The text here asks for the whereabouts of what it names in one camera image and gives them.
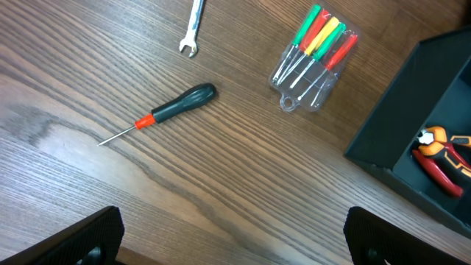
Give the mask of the dark green open box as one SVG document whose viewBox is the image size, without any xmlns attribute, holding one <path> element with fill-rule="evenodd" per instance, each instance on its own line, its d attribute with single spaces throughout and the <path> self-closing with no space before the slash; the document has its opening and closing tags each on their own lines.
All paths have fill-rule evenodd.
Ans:
<svg viewBox="0 0 471 265">
<path fill-rule="evenodd" d="M 436 221 L 470 236 L 470 179 L 450 177 L 464 189 L 454 197 L 413 157 L 426 127 L 470 134 L 470 27 L 420 41 L 345 152 Z"/>
</svg>

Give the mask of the clear screwdriver set case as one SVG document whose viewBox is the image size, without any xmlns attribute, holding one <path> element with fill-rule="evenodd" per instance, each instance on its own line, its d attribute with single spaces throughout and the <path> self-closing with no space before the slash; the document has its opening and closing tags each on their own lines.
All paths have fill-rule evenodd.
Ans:
<svg viewBox="0 0 471 265">
<path fill-rule="evenodd" d="M 323 1 L 314 4 L 269 78 L 282 110 L 318 111 L 360 39 L 359 27 L 340 12 Z"/>
</svg>

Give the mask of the silver combination wrench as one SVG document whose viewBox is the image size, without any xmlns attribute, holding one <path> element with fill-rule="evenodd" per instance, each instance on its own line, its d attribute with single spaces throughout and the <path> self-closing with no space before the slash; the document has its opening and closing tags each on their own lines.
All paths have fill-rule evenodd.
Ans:
<svg viewBox="0 0 471 265">
<path fill-rule="evenodd" d="M 190 58 L 194 57 L 198 52 L 196 37 L 199 30 L 199 23 L 202 17 L 204 5 L 204 0 L 193 0 L 187 31 L 185 37 L 180 41 L 179 51 L 183 53 L 185 47 L 189 47 L 190 52 L 188 56 Z"/>
</svg>

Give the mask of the red handled snips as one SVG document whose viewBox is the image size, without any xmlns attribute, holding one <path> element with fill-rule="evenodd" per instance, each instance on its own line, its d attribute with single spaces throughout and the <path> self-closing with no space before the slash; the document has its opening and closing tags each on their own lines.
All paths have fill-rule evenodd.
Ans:
<svg viewBox="0 0 471 265">
<path fill-rule="evenodd" d="M 426 158 L 419 151 L 419 145 L 411 153 L 427 175 L 446 193 L 452 197 L 461 197 L 464 194 L 464 186 L 466 182 L 470 181 L 470 177 L 460 177 L 446 173 L 432 158 Z"/>
</svg>

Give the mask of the orange black pliers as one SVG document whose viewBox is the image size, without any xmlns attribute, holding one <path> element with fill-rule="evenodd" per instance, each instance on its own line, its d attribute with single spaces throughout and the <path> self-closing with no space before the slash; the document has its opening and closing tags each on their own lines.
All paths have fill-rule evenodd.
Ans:
<svg viewBox="0 0 471 265">
<path fill-rule="evenodd" d="M 469 135 L 447 135 L 444 127 L 428 127 L 417 136 L 419 151 L 432 158 L 446 173 L 460 177 L 470 177 L 468 163 L 455 149 L 455 145 L 470 149 Z"/>
</svg>

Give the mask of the black red screwdriver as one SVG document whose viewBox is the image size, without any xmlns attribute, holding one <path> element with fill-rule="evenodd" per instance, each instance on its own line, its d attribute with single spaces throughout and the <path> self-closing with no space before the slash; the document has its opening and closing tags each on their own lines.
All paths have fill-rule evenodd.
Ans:
<svg viewBox="0 0 471 265">
<path fill-rule="evenodd" d="M 211 100 L 215 99 L 217 95 L 215 85 L 211 83 L 203 83 L 196 85 L 184 93 L 180 94 L 177 98 L 165 103 L 159 107 L 154 108 L 149 114 L 134 122 L 134 124 L 124 131 L 103 140 L 98 144 L 102 146 L 131 130 L 141 130 L 153 124 L 162 123 L 170 118 L 173 118 L 181 113 L 194 110 L 198 107 L 206 105 Z"/>
</svg>

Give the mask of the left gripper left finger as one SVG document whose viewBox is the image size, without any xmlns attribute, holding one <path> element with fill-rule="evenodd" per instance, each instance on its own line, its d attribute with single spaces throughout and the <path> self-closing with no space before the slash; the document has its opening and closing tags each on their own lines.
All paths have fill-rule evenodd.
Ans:
<svg viewBox="0 0 471 265">
<path fill-rule="evenodd" d="M 119 208 L 107 206 L 45 240 L 1 261 L 1 265 L 118 264 L 124 236 Z"/>
</svg>

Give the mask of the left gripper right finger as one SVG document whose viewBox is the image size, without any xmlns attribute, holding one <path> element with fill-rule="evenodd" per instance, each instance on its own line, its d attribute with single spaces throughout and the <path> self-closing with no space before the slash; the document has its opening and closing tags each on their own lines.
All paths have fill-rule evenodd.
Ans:
<svg viewBox="0 0 471 265">
<path fill-rule="evenodd" d="M 355 265 L 453 265 L 463 261 L 355 206 L 343 233 Z"/>
</svg>

